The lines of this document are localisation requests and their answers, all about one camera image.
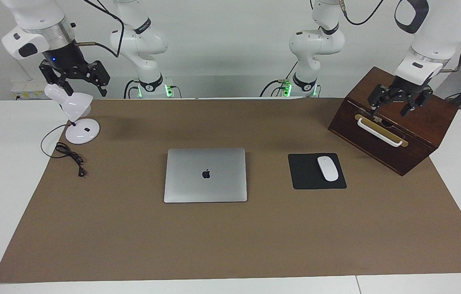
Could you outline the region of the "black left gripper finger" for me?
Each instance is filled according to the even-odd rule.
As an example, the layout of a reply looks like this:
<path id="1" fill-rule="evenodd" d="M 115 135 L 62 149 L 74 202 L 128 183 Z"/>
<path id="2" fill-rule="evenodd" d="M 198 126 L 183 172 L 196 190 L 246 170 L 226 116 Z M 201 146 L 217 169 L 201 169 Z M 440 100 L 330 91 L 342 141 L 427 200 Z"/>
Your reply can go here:
<path id="1" fill-rule="evenodd" d="M 384 85 L 377 85 L 369 95 L 368 103 L 371 107 L 369 115 L 374 117 L 382 105 L 392 103 L 392 99 L 389 98 L 389 88 Z"/>
<path id="2" fill-rule="evenodd" d="M 424 89 L 419 92 L 418 96 L 414 98 L 412 94 L 406 93 L 406 106 L 402 108 L 402 117 L 406 117 L 410 112 L 414 111 L 418 106 L 422 107 L 429 102 L 433 95 L 432 89 Z"/>

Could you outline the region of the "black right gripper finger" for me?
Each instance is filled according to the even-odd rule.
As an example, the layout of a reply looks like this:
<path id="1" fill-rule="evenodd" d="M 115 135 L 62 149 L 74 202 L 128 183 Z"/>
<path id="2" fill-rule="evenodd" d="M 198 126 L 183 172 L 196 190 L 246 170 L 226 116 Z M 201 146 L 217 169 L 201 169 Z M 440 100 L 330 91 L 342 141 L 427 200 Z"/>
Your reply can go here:
<path id="1" fill-rule="evenodd" d="M 73 95 L 74 90 L 72 89 L 72 86 L 67 82 L 66 74 L 61 74 L 60 76 L 57 76 L 55 73 L 55 69 L 53 69 L 53 67 L 49 64 L 48 61 L 40 62 L 39 69 L 48 84 L 57 85 L 61 87 L 67 95 Z"/>
<path id="2" fill-rule="evenodd" d="M 95 85 L 102 97 L 107 96 L 107 86 L 110 81 L 110 75 L 101 61 L 88 63 L 85 72 L 85 80 Z"/>

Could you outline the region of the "silver laptop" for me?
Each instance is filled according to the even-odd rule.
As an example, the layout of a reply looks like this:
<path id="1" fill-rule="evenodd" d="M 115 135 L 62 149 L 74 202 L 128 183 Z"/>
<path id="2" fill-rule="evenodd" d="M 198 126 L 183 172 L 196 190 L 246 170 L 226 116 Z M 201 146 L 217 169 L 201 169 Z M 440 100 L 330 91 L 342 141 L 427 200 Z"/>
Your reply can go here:
<path id="1" fill-rule="evenodd" d="M 231 203 L 247 200 L 244 148 L 168 150 L 165 203 Z"/>

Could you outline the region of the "dark wooden box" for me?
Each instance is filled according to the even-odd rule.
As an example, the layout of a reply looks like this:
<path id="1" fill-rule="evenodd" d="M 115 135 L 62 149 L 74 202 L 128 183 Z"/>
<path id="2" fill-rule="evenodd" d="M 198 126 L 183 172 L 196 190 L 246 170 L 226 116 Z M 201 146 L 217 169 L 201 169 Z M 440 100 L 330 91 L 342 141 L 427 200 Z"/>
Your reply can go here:
<path id="1" fill-rule="evenodd" d="M 373 67 L 346 95 L 328 129 L 403 176 L 428 158 L 458 107 L 428 87 Z"/>

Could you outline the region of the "white desk lamp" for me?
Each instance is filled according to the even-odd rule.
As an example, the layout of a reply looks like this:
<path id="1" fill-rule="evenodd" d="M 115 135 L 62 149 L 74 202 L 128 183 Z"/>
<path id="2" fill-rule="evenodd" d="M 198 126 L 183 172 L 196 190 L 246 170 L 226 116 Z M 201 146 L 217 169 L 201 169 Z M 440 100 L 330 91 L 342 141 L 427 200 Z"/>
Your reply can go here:
<path id="1" fill-rule="evenodd" d="M 47 84 L 44 92 L 47 97 L 59 104 L 71 123 L 65 132 L 67 141 L 74 145 L 84 145 L 98 136 L 100 132 L 98 121 L 87 118 L 92 110 L 91 104 L 94 100 L 92 95 L 81 92 L 68 95 L 56 84 Z"/>

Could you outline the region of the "white computer mouse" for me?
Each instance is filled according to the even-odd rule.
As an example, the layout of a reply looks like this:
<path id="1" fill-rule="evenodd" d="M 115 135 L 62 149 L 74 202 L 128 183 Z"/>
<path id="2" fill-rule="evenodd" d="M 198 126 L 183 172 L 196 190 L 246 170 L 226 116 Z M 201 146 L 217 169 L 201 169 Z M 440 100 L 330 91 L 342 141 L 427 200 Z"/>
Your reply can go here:
<path id="1" fill-rule="evenodd" d="M 317 164 L 326 181 L 335 182 L 337 179 L 339 179 L 338 169 L 332 158 L 329 156 L 320 156 L 317 158 Z"/>

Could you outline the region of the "black mouse pad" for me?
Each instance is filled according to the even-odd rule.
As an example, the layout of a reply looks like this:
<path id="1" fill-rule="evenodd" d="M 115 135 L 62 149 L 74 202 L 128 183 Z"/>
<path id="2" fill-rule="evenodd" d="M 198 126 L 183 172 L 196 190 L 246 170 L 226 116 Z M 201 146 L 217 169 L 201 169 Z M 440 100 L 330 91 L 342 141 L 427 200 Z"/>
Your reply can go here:
<path id="1" fill-rule="evenodd" d="M 338 172 L 338 179 L 330 182 L 318 165 L 317 158 L 328 156 Z M 293 153 L 288 155 L 292 186 L 300 190 L 346 189 L 347 183 L 336 153 Z"/>

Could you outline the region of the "brown table mat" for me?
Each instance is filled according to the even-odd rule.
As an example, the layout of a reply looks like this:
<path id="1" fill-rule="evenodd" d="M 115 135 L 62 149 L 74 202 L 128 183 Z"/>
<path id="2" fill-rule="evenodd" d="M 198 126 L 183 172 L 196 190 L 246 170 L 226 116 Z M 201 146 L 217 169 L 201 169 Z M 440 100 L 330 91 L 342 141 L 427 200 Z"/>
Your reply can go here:
<path id="1" fill-rule="evenodd" d="M 101 132 L 51 159 L 0 283 L 461 272 L 461 212 L 434 164 L 399 176 L 328 131 L 340 99 L 96 100 Z M 171 148 L 242 147 L 244 203 L 164 203 Z M 336 153 L 346 189 L 292 186 Z"/>

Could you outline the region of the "white wall power strip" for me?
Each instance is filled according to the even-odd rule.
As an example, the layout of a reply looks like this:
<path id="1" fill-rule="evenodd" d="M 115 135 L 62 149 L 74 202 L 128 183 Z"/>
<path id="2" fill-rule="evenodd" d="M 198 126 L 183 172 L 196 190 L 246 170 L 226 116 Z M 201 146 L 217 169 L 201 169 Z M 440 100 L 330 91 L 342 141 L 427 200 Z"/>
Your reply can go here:
<path id="1" fill-rule="evenodd" d="M 12 83 L 11 93 L 15 100 L 47 100 L 45 86 L 45 81 L 17 81 Z"/>

